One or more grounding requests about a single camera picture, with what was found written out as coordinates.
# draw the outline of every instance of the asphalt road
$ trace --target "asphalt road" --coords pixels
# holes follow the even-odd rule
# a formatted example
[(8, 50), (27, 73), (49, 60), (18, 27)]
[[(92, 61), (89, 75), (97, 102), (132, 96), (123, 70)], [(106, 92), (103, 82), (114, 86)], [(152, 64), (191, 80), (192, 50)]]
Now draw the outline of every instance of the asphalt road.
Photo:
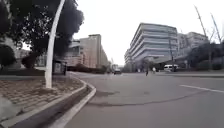
[(79, 77), (95, 97), (66, 128), (223, 128), (224, 79), (144, 74)]

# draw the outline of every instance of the tree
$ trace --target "tree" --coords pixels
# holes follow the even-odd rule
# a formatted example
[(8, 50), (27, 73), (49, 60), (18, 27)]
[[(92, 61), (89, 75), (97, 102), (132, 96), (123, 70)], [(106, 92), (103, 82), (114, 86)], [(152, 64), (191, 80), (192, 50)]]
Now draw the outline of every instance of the tree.
[(11, 47), (0, 44), (0, 65), (1, 69), (5, 66), (9, 66), (16, 61), (14, 51)]
[(190, 53), (187, 56), (188, 63), (192, 68), (195, 68), (198, 63), (208, 60), (208, 50), (209, 47), (211, 47), (211, 58), (214, 59), (216, 57), (222, 56), (222, 50), (220, 49), (220, 44), (208, 44), (205, 43), (199, 47), (196, 47), (190, 51)]
[[(33, 68), (36, 58), (47, 51), (50, 29), (60, 0), (9, 0), (12, 25), (9, 37), (16, 45), (26, 43), (30, 54), (23, 58), (27, 68)], [(83, 23), (83, 14), (75, 0), (66, 0), (56, 32), (54, 53), (63, 56), (74, 33)]]
[(9, 13), (6, 8), (6, 4), (2, 0), (0, 1), (0, 40), (4, 39), (6, 32), (9, 30), (10, 21), (8, 15)]

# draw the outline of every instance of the white lane marking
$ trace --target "white lane marking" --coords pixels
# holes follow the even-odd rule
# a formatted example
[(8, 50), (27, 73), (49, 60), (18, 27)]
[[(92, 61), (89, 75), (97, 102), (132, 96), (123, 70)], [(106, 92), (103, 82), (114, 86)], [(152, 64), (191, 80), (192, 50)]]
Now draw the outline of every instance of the white lane marking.
[(179, 85), (179, 86), (186, 87), (186, 88), (194, 88), (194, 89), (199, 89), (199, 90), (206, 90), (206, 91), (211, 91), (211, 92), (224, 93), (224, 91), (214, 90), (214, 89), (209, 89), (209, 88), (201, 88), (201, 87), (189, 86), (189, 85)]

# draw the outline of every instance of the green tree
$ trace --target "green tree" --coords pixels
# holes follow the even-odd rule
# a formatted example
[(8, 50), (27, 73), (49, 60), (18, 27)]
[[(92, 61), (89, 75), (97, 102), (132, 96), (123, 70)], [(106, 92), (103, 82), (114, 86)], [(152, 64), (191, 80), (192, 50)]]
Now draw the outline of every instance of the green tree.
[(5, 2), (2, 0), (0, 1), (0, 41), (4, 40), (6, 32), (9, 30), (10, 20), (8, 18), (8, 11), (6, 8)]
[[(23, 58), (26, 68), (33, 68), (36, 58), (47, 51), (49, 33), (60, 0), (9, 0), (12, 25), (9, 37), (18, 44), (30, 46), (30, 54)], [(63, 56), (71, 38), (83, 23), (83, 14), (75, 0), (66, 0), (56, 32), (54, 53)]]
[(0, 44), (0, 65), (1, 69), (9, 66), (16, 61), (14, 51), (11, 47), (5, 44)]

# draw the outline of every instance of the curb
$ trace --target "curb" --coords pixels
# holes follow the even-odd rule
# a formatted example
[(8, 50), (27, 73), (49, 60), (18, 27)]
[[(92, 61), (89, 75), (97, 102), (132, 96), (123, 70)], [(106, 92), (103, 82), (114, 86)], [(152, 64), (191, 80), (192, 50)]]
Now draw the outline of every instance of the curb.
[(84, 97), (78, 104), (74, 105), (70, 110), (68, 110), (62, 117), (60, 117), (58, 120), (56, 120), (53, 124), (51, 124), (51, 126), (49, 126), (48, 128), (64, 128), (67, 123), (84, 107), (84, 105), (95, 95), (96, 93), (96, 88), (73, 76), (73, 78), (80, 80), (84, 85), (88, 86), (91, 89), (91, 92)]
[(173, 77), (200, 77), (200, 78), (224, 78), (223, 74), (205, 75), (205, 74), (158, 74), (157, 76), (173, 76)]
[(0, 126), (3, 128), (37, 128), (46, 122), (46, 120), (51, 119), (56, 113), (63, 110), (64, 106), (71, 103), (76, 97), (83, 94), (86, 90), (87, 85), (84, 84), (81, 88), (73, 91), (72, 93), (65, 94), (61, 98), (40, 108), (3, 121), (0, 123)]

